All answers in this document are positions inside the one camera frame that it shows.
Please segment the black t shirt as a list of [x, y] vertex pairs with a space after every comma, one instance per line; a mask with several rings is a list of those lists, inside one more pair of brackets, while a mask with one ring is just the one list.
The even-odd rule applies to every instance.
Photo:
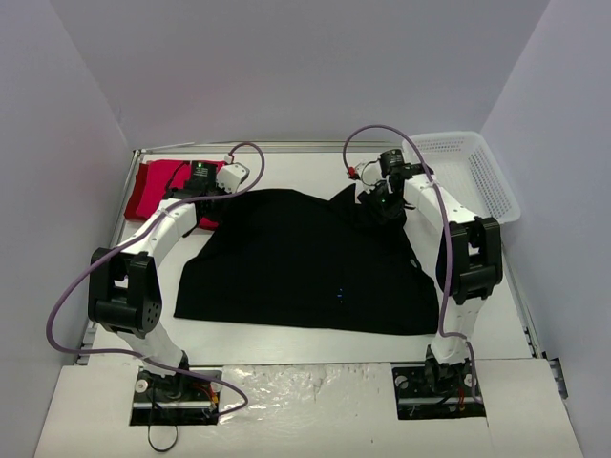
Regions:
[[179, 319], [432, 334], [433, 280], [405, 232], [377, 221], [347, 187], [331, 199], [267, 189], [231, 198], [221, 224], [185, 263]]

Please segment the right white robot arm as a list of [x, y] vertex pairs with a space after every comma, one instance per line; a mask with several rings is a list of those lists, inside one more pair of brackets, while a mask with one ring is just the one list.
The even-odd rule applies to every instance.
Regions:
[[436, 394], [472, 372], [472, 335], [480, 310], [502, 281], [500, 225], [458, 201], [418, 153], [391, 149], [348, 168], [360, 182], [359, 201], [382, 221], [413, 210], [426, 222], [435, 248], [426, 266], [439, 299], [437, 329], [427, 347], [423, 380]]

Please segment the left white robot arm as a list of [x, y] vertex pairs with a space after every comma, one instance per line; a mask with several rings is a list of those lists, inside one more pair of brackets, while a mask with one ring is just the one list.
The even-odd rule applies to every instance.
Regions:
[[223, 162], [184, 161], [183, 180], [169, 181], [156, 200], [155, 212], [134, 233], [142, 240], [114, 254], [90, 275], [89, 319], [118, 335], [133, 352], [144, 357], [145, 370], [158, 380], [158, 388], [171, 399], [186, 396], [192, 387], [188, 358], [159, 323], [162, 299], [158, 266], [178, 241], [202, 220], [213, 220], [221, 203], [199, 201], [172, 204], [203, 196], [228, 195], [235, 189], [218, 181]]

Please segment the folded red t shirt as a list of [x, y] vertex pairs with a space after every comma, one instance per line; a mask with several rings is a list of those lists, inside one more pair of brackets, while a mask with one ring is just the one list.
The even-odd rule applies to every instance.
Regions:
[[161, 159], [139, 165], [136, 182], [123, 216], [129, 221], [146, 221], [151, 217], [163, 198], [175, 191], [175, 198], [198, 196], [200, 192], [191, 179], [189, 160]]

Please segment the white plastic basket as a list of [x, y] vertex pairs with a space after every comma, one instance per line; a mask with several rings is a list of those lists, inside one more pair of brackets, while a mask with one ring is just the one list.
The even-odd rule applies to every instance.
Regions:
[[515, 195], [480, 134], [443, 132], [414, 135], [411, 140], [440, 184], [470, 210], [501, 224], [520, 218]]

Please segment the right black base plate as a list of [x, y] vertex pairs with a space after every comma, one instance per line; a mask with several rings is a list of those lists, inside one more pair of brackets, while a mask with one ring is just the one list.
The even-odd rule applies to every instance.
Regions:
[[402, 421], [485, 418], [486, 408], [472, 391], [468, 369], [433, 387], [424, 364], [393, 364], [391, 375], [397, 417]]

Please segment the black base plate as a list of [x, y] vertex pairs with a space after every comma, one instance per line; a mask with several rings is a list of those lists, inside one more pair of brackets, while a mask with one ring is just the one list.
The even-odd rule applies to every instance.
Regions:
[[433, 387], [424, 364], [393, 364], [391, 375], [397, 417], [402, 421], [485, 418], [486, 408], [472, 391], [468, 369]]
[[213, 382], [177, 375], [160, 377], [140, 368], [131, 401], [131, 427], [213, 426], [219, 421], [222, 372], [195, 367]]

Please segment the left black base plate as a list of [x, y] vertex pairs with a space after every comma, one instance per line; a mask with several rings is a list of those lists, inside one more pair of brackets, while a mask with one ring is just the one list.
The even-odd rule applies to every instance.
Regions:
[[213, 426], [219, 421], [222, 372], [195, 367], [213, 382], [177, 375], [160, 377], [140, 368], [131, 401], [131, 427]]

